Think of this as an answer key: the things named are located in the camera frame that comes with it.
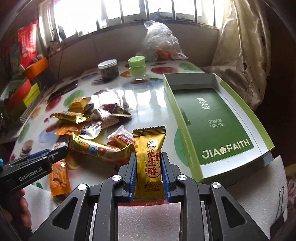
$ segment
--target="yellow box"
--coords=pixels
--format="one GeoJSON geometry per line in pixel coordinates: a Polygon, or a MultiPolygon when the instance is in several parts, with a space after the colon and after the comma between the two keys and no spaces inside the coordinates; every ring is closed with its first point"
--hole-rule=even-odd
{"type": "Polygon", "coordinates": [[[39,94],[40,90],[36,83],[31,87],[29,93],[23,100],[9,113],[12,121],[17,121],[39,94]]]}

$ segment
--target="open cardboard box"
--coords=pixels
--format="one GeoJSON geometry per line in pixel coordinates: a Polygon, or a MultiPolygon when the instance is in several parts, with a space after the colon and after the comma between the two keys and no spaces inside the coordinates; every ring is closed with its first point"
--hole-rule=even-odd
{"type": "Polygon", "coordinates": [[[263,125],[217,75],[164,74],[164,87],[197,182],[229,186],[272,161],[263,125]]]}

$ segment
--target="silver bolt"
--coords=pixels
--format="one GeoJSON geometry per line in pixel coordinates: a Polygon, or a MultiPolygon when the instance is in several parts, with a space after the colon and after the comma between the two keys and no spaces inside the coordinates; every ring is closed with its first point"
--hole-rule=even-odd
{"type": "Polygon", "coordinates": [[[187,176],[184,175],[184,174],[180,174],[180,175],[178,176],[178,179],[181,180],[181,181],[184,181],[184,180],[187,179],[187,176]]]}
{"type": "Polygon", "coordinates": [[[78,190],[83,191],[87,188],[87,185],[82,183],[82,184],[79,184],[77,188],[78,188],[78,190]]]}
{"type": "Polygon", "coordinates": [[[216,188],[216,189],[219,189],[221,187],[221,184],[220,183],[217,183],[217,182],[214,182],[212,184],[213,188],[216,188]]]}
{"type": "Polygon", "coordinates": [[[121,176],[120,175],[114,175],[113,177],[112,177],[112,180],[113,181],[119,181],[121,179],[121,176]]]}

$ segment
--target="beige curtain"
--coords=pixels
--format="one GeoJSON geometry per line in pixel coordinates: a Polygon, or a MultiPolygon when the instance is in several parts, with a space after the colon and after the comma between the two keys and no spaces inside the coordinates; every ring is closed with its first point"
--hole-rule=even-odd
{"type": "Polygon", "coordinates": [[[271,40],[262,0],[226,0],[212,66],[255,110],[264,98],[271,64],[271,40]]]}

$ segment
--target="window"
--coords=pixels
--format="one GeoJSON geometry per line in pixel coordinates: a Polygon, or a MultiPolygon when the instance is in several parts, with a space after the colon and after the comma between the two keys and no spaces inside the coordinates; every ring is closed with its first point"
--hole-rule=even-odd
{"type": "Polygon", "coordinates": [[[216,4],[222,0],[44,0],[39,4],[40,34],[47,47],[52,41],[74,39],[137,20],[168,19],[213,25],[213,1],[216,4]]]}

